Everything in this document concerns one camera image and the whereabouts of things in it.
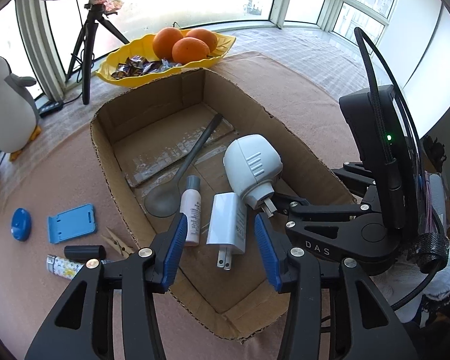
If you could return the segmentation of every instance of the penguin plush toy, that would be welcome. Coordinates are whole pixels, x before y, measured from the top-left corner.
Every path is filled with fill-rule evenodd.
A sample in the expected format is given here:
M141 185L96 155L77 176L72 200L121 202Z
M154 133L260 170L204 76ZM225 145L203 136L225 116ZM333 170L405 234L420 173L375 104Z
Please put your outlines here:
M36 83L33 77L13 74L0 56L0 150L10 153L10 161L41 132L34 98L26 88Z

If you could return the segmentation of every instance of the blue oval object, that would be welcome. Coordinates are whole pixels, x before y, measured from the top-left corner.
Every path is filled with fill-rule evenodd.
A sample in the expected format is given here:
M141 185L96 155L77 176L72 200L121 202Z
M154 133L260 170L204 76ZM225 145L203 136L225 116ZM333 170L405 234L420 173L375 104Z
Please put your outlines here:
M18 208L12 216L12 235L18 241L26 241L30 235L31 216L27 210Z

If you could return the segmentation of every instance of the orange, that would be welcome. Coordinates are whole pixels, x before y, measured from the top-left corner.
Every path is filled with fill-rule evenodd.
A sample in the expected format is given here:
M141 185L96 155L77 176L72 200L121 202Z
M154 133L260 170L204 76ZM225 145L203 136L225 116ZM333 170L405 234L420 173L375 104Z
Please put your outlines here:
M209 53L210 49L207 44L196 38L180 39L175 43L171 52L173 61L182 65L205 59Z
M171 60L171 50L176 42L183 38L178 28L165 27L162 28L153 38L151 46L153 52L159 59Z
M210 49L210 52L217 48L217 36L210 30L206 30L205 28L194 28L193 30L188 31L185 37L197 38L202 42L205 42Z

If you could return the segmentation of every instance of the tripod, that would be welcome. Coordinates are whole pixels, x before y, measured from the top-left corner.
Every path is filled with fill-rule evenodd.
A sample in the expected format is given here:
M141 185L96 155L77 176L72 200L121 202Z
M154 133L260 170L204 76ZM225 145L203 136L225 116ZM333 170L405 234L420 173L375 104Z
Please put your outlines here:
M75 61L79 60L78 53L82 43L83 47L83 60L82 60L82 100L83 104L90 103L90 78L91 78L91 64L92 56L94 52L95 35L97 33L98 23L103 25L112 35L114 35L123 44L130 43L128 39L109 21L106 19L105 5L103 3L93 4L92 0L85 5L88 9L87 19L80 30L75 48L73 49L72 59L68 66L68 72L65 77L65 82L68 82L73 74L73 67Z

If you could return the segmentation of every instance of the gray spoon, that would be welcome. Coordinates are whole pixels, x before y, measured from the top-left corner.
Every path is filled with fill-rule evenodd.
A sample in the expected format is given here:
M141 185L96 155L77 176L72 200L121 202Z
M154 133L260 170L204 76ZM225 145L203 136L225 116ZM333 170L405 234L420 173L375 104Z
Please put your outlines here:
M200 135L200 138L198 138L197 143L186 156L183 164L180 168L178 168L178 171L173 176L173 179L166 183L157 185L145 197L145 209L149 214L159 218L166 218L167 216L172 216L178 211L181 200L178 182L222 119L223 116L221 114L216 114L213 117L207 128L205 128L205 131L202 135Z

